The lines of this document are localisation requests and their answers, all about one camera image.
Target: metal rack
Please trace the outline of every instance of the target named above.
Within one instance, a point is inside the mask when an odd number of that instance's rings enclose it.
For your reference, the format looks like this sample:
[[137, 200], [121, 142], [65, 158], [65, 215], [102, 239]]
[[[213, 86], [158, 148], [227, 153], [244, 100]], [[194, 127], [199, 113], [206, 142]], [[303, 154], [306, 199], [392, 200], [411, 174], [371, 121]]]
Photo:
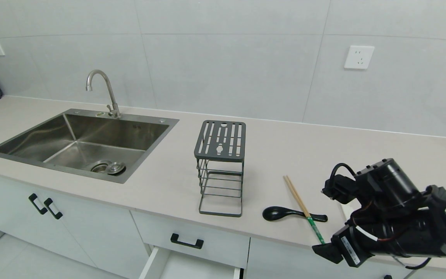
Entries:
[[199, 213], [242, 216], [245, 129], [243, 122], [203, 122], [194, 150], [201, 189]]

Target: wooden chopsticks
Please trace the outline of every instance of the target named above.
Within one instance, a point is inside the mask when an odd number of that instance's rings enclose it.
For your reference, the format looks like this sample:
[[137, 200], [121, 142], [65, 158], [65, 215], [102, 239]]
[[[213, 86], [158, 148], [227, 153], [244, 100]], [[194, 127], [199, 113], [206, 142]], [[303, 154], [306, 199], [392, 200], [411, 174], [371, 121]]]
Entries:
[[290, 189], [290, 192], [292, 192], [293, 197], [295, 198], [295, 200], [299, 204], [299, 207], [304, 212], [304, 215], [306, 216], [307, 221], [309, 222], [309, 224], [313, 228], [317, 238], [319, 239], [321, 244], [324, 244], [324, 239], [322, 238], [322, 235], [319, 232], [319, 229], [317, 229], [317, 226], [316, 226], [314, 220], [312, 219], [311, 214], [307, 210], [306, 205], [304, 205], [304, 202], [302, 201], [302, 198], [300, 198], [299, 194], [297, 193], [297, 190], [293, 186], [292, 181], [290, 180], [290, 177], [288, 177], [288, 175], [285, 175], [283, 178], [285, 179], [285, 182], [286, 182], [288, 188]]

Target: black spoon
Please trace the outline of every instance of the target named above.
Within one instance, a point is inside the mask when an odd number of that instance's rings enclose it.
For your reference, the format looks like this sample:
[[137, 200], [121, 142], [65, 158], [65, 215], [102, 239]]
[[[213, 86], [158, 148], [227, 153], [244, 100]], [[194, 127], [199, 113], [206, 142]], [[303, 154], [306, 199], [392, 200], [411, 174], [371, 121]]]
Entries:
[[[281, 219], [281, 218], [291, 215], [291, 214], [306, 217], [304, 215], [304, 212], [297, 211], [297, 210], [291, 210], [291, 209], [283, 208], [283, 207], [268, 207], [262, 211], [262, 217], [266, 221], [276, 221], [278, 219]], [[326, 216], [326, 215], [311, 214], [311, 217], [316, 222], [328, 221], [328, 216]]]

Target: floor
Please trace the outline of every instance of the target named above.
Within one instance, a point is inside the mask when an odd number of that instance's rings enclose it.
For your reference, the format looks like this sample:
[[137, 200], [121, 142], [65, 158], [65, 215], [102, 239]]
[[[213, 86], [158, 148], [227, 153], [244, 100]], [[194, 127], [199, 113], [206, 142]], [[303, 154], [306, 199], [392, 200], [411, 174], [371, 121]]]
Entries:
[[125, 279], [5, 234], [0, 238], [0, 279], [28, 278]]

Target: sink drain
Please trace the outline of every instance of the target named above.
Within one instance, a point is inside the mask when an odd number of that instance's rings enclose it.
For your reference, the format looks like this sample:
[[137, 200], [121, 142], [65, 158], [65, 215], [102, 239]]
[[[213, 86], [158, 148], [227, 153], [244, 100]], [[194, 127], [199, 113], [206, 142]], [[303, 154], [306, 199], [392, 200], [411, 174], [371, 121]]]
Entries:
[[111, 164], [111, 161], [103, 160], [103, 161], [97, 161], [94, 163], [94, 165], [91, 168], [92, 172], [95, 173], [105, 173], [108, 166]]
[[91, 169], [91, 171], [92, 171], [92, 172], [98, 172], [98, 173], [101, 173], [101, 172], [104, 172], [104, 171], [106, 170], [107, 167], [108, 167], [108, 164], [106, 164], [106, 163], [101, 163], [101, 164], [97, 164], [96, 166], [94, 166], [94, 167]]
[[125, 171], [125, 163], [111, 162], [108, 160], [97, 161], [92, 164], [91, 172], [120, 175]]

